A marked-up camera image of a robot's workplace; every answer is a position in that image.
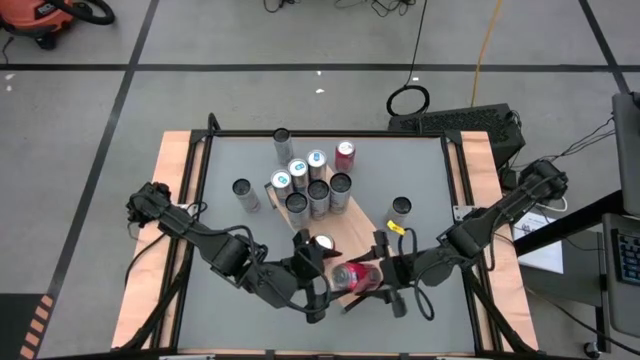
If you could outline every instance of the gray floor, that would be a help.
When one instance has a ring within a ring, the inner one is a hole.
[[[117,120],[43,357],[108,350],[134,248],[124,204],[152,175],[164,131],[202,128],[211,111],[226,129],[381,130],[389,119],[385,101],[407,77],[405,71],[164,69],[137,71],[130,86],[121,89],[145,14],[156,1],[140,64],[407,64],[421,10],[415,6],[404,17],[394,13],[381,19],[367,4],[337,10],[331,0],[303,0],[277,14],[266,13],[258,0],[109,0],[116,24],[76,24],[55,51],[43,52],[17,38],[7,50],[11,63],[34,65],[0,71],[0,165],[5,170],[0,176],[5,190],[0,292],[47,291],[98,143],[105,126],[114,123],[108,121]],[[475,64],[494,4],[429,1],[417,62]],[[639,3],[589,4],[618,63],[640,65],[640,40],[632,25]],[[0,44],[6,39],[1,32]],[[485,63],[607,64],[578,0],[505,0]],[[95,66],[94,71],[60,71],[35,64]],[[109,70],[101,64],[119,64],[122,71],[97,71]],[[630,88],[640,87],[640,74],[624,75]],[[414,77],[431,92],[430,110],[469,105],[472,72],[417,72]],[[126,95],[124,104],[116,100],[119,89]],[[525,163],[561,152],[604,123],[617,91],[608,72],[485,72],[477,105],[507,102],[519,111],[527,146],[517,162]],[[413,96],[398,99],[397,111],[415,108]],[[116,106],[112,113],[114,103],[122,110]],[[569,211],[619,186],[613,138],[557,164],[570,178]],[[529,300],[541,347],[581,356],[581,344],[593,337],[545,303]],[[593,323],[592,309],[564,305]],[[640,340],[618,338],[640,347]],[[614,349],[609,358],[631,357]]]

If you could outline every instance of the orange vacuum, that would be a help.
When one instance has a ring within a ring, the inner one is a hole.
[[[33,38],[42,49],[51,50],[56,47],[56,35],[68,29],[74,19],[96,25],[114,22],[107,3],[87,1],[102,10],[104,16],[94,16],[87,3],[73,0],[0,0],[0,27],[13,35]]]

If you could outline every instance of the wooden table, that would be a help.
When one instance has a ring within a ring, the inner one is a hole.
[[[462,149],[464,151],[464,158],[468,170],[471,193],[475,201],[474,205],[485,207],[491,206],[502,197],[502,193],[487,134],[484,132],[463,132],[461,135]],[[164,133],[153,175],[153,181],[163,182],[169,185],[171,189],[180,189],[190,137],[190,131],[169,131]],[[199,173],[203,152],[203,146],[201,145],[202,144],[199,144],[196,148],[196,156],[186,203],[193,202],[193,199],[195,198],[196,182],[198,178],[197,175]],[[462,191],[462,177],[460,175],[460,166],[456,160],[457,157],[455,151],[456,149],[453,144],[449,144],[451,168],[454,186],[456,188],[455,195],[458,199],[458,203],[462,205],[465,204],[464,193]],[[173,191],[172,201],[174,203],[177,203],[177,196],[178,191]],[[500,228],[498,233],[511,239],[511,234],[507,226]],[[159,235],[160,231],[153,226],[153,224],[141,229],[138,236],[139,241],[136,246],[135,254],[141,251]],[[500,239],[500,237],[495,238],[494,244],[496,267],[494,271],[489,273],[494,302],[520,337],[522,337],[529,346],[537,349],[538,343],[533,323],[531,321],[529,305],[527,303],[522,277],[520,275],[520,267],[518,265],[518,259],[515,254],[513,244],[508,243],[504,239]],[[182,240],[174,267],[174,274],[177,272],[182,262],[184,247],[185,242]],[[128,286],[124,293],[118,323],[113,336],[112,347],[121,346],[127,342],[135,334],[140,325],[146,320],[147,316],[156,305],[160,293],[168,249],[169,239],[167,238],[162,240],[142,256],[131,271]],[[478,309],[480,335],[482,337],[483,347],[485,350],[493,350],[486,312],[477,300],[476,307]],[[174,314],[175,300],[165,314],[165,331],[163,331],[163,336],[160,339],[161,347],[169,345],[170,331],[168,330],[172,327]],[[504,339],[501,338],[499,341],[501,341],[505,351],[510,350],[509,345],[504,341]],[[180,352],[191,354],[264,354],[264,351],[262,350],[243,349],[181,349]],[[292,352],[276,351],[276,354],[291,355]],[[373,354],[351,353],[351,355]],[[447,355],[464,356],[472,354]]]

